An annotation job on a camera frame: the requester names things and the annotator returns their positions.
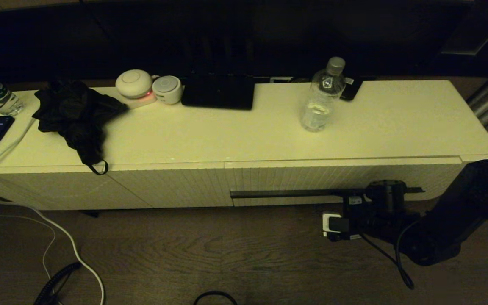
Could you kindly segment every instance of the white round device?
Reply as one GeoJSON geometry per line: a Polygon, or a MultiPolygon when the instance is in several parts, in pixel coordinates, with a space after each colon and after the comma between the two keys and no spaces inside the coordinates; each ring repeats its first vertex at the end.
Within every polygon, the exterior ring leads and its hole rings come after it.
{"type": "Polygon", "coordinates": [[[143,70],[126,71],[116,79],[116,89],[126,98],[137,99],[151,94],[152,77],[143,70]]]}
{"type": "Polygon", "coordinates": [[[176,104],[182,99],[182,83],[177,77],[160,77],[153,82],[152,89],[157,99],[164,104],[176,104]]]}

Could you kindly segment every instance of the dark wall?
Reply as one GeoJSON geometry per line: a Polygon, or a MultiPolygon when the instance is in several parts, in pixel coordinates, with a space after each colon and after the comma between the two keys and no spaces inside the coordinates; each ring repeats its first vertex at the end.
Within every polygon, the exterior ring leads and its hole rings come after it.
{"type": "Polygon", "coordinates": [[[351,75],[431,68],[471,9],[463,0],[151,0],[0,12],[0,78],[313,75],[329,57],[351,75]]]}

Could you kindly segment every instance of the bottle cap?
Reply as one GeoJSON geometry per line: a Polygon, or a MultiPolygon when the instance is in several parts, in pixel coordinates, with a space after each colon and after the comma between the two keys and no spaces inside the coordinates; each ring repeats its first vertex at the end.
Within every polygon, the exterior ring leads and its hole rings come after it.
{"type": "Polygon", "coordinates": [[[344,70],[345,60],[341,57],[332,57],[327,64],[327,73],[330,75],[339,75],[344,70]]]}

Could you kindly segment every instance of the black face mask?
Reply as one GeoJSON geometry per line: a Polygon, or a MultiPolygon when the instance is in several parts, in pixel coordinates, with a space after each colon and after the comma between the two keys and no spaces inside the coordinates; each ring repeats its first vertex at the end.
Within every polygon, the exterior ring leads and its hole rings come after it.
{"type": "Polygon", "coordinates": [[[35,92],[35,96],[41,101],[39,110],[33,114],[39,120],[39,131],[56,131],[78,152],[83,164],[97,175],[106,174],[103,125],[126,112],[127,105],[89,89],[80,81],[55,81],[48,89],[35,92]],[[105,168],[98,172],[93,165],[101,161],[105,168]]]}

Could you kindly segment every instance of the wooden floor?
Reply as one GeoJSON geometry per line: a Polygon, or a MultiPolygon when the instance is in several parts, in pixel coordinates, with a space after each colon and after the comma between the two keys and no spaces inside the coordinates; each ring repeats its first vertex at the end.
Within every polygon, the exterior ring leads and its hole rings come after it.
{"type": "MultiPolygon", "coordinates": [[[[433,202],[409,203],[424,210],[433,202]]],[[[455,259],[430,266],[403,257],[416,289],[364,241],[322,237],[321,212],[339,206],[107,211],[94,219],[47,212],[76,237],[83,259],[105,283],[107,305],[191,305],[222,290],[239,305],[488,304],[488,223],[455,259]]],[[[23,208],[0,212],[32,215],[23,208]]],[[[32,304],[47,281],[41,257],[45,227],[0,218],[0,305],[32,304]]],[[[392,247],[378,241],[392,253],[392,247]]],[[[47,255],[54,273],[74,262],[68,239],[47,255]]],[[[65,305],[99,303],[99,288],[82,268],[62,291],[65,305]]],[[[201,305],[229,304],[209,297],[201,305]]]]}

